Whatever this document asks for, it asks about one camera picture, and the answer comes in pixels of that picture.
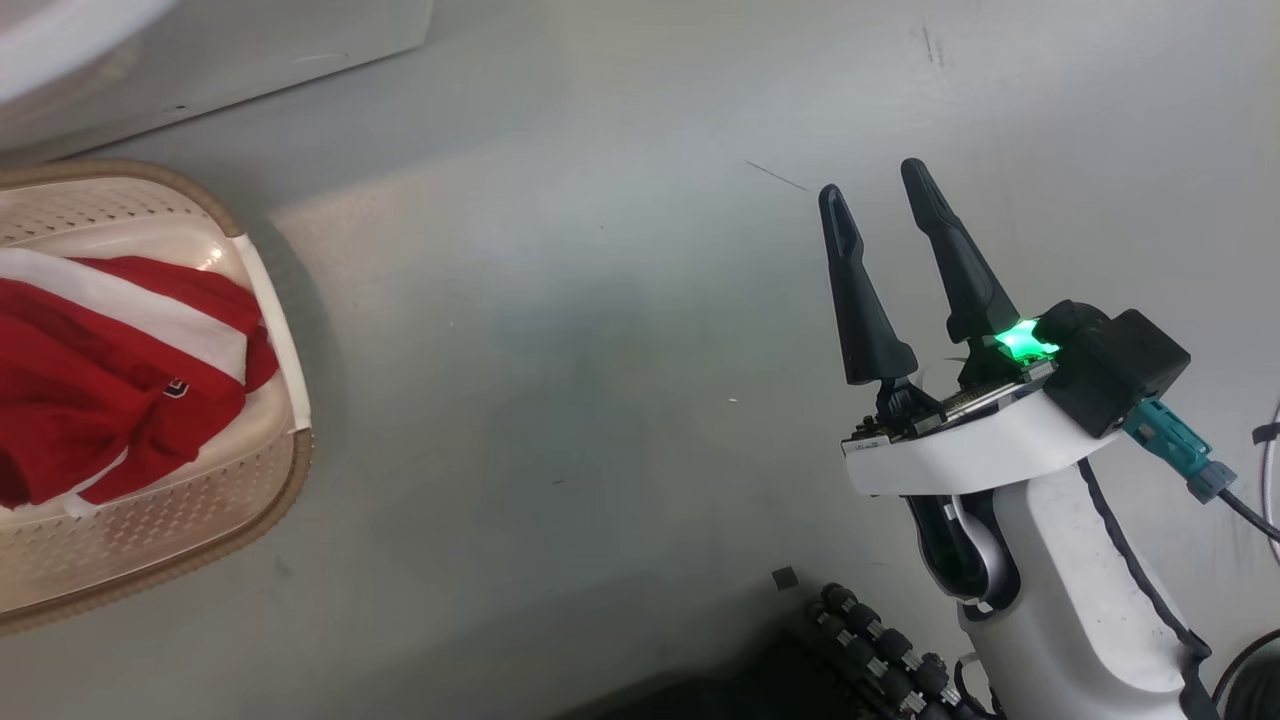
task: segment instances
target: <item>shirt logo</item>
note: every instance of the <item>shirt logo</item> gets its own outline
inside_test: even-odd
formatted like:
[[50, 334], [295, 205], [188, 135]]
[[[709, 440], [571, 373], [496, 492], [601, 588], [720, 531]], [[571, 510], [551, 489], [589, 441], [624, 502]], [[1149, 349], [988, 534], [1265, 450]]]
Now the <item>shirt logo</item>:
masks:
[[191, 386], [188, 386], [183, 380], [179, 380], [178, 378], [174, 378], [173, 380], [169, 382], [169, 387], [164, 388], [164, 393], [168, 395], [169, 397], [177, 398], [187, 395], [187, 389], [189, 388]]

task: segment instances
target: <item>white appliance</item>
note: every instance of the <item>white appliance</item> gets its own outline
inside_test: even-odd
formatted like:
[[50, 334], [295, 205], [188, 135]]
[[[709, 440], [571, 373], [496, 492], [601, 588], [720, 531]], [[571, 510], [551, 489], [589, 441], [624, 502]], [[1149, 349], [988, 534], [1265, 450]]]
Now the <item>white appliance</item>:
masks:
[[5, 0], [0, 164], [63, 158], [416, 47], [434, 0]]

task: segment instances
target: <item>tan basket rim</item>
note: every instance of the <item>tan basket rim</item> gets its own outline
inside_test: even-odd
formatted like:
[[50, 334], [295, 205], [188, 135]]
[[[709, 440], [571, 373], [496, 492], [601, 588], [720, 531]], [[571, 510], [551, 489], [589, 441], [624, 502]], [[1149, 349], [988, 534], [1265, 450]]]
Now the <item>tan basket rim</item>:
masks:
[[285, 478], [279, 495], [271, 500], [265, 511], [239, 529], [114, 580], [5, 612], [0, 615], [0, 637], [65, 620], [90, 610], [96, 610], [104, 605], [110, 605], [118, 600], [124, 600], [186, 575], [192, 570], [198, 570], [253, 543], [274, 528], [298, 498], [307, 471], [311, 468], [311, 430], [305, 429], [294, 433], [293, 464], [289, 466], [289, 475]]
[[95, 178], [133, 178], [163, 184], [184, 195], [218, 223], [227, 237], [244, 234], [230, 211], [211, 192], [187, 176], [141, 160], [67, 160], [29, 168], [0, 169], [0, 190], [17, 190]]
[[[218, 223], [227, 237], [244, 234], [230, 211], [197, 182], [160, 165], [138, 160], [69, 160], [29, 168], [0, 169], [0, 191], [95, 178], [134, 178], [173, 190]], [[100, 583], [61, 597], [0, 614], [0, 637], [47, 625], [132, 594], [151, 589], [192, 570], [248, 546], [268, 533], [293, 506], [311, 469], [312, 436], [310, 429], [293, 434], [293, 462], [289, 474], [271, 503], [256, 518], [225, 536], [193, 547], [128, 575]]]

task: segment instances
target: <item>white robot arm casing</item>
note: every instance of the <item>white robot arm casing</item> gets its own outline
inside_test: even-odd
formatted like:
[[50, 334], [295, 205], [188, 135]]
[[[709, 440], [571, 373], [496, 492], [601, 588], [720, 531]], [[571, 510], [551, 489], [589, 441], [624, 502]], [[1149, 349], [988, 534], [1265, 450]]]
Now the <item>white robot arm casing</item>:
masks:
[[1112, 437], [1088, 436], [1034, 392], [923, 438], [845, 443], [864, 495], [995, 491], [1020, 587], [986, 616], [972, 603], [957, 610], [1010, 720], [1185, 717], [1180, 644], [1134, 584], [1074, 466]]

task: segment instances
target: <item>laundry basket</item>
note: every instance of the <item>laundry basket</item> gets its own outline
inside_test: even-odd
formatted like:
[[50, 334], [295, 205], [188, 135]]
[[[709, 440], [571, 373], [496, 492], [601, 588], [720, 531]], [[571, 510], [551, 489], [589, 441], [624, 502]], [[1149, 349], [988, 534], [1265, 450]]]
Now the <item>laundry basket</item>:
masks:
[[223, 274], [253, 292], [280, 372], [196, 461], [74, 516], [58, 502], [0, 509], [0, 634], [91, 610], [262, 537], [311, 464], [311, 407], [293, 338], [248, 237], [172, 170], [86, 160], [0, 170], [0, 246], [141, 255]]

